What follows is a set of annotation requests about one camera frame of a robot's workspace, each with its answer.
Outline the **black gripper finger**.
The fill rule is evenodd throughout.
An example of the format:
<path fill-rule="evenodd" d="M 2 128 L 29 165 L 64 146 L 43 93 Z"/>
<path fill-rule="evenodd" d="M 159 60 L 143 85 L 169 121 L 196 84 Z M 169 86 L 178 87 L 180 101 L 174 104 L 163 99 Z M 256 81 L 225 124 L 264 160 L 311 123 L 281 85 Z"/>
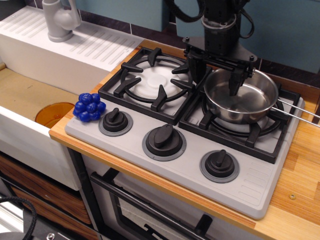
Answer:
<path fill-rule="evenodd" d="M 205 77 L 207 65 L 202 59 L 197 59 L 190 54 L 187 55 L 187 64 L 192 81 L 199 84 Z"/>
<path fill-rule="evenodd" d="M 244 81 L 248 78 L 248 75 L 244 69 L 236 68 L 230 73 L 229 78 L 229 95 L 236 96 L 240 87 L 243 85 Z"/>

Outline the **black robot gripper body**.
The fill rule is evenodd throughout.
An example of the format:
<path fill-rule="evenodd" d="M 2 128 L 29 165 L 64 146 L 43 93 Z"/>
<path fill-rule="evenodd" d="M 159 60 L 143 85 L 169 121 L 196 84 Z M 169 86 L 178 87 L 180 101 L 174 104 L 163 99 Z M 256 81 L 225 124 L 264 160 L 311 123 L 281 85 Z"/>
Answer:
<path fill-rule="evenodd" d="M 212 65 L 230 72 L 244 69 L 247 78 L 255 73 L 254 63 L 257 56 L 244 48 L 240 41 L 240 31 L 236 26 L 225 29 L 204 29 L 204 37 L 187 36 L 183 38 L 186 45 L 185 56 L 192 55 L 202 59 L 206 65 Z"/>

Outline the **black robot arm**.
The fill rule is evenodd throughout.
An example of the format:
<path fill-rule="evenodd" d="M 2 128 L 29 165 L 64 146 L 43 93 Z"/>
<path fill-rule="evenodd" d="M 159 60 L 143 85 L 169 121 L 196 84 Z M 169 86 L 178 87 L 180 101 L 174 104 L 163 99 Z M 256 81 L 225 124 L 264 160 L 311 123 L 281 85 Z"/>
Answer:
<path fill-rule="evenodd" d="M 242 17 L 252 23 L 252 18 L 244 10 L 246 0 L 199 0 L 198 14 L 189 16 L 173 0 L 166 5 L 180 20 L 186 23 L 201 20 L 203 37 L 185 37 L 184 55 L 192 78 L 204 77 L 207 65 L 230 72 L 229 94 L 235 96 L 247 78 L 254 74 L 257 56 L 244 48 L 240 39 Z"/>

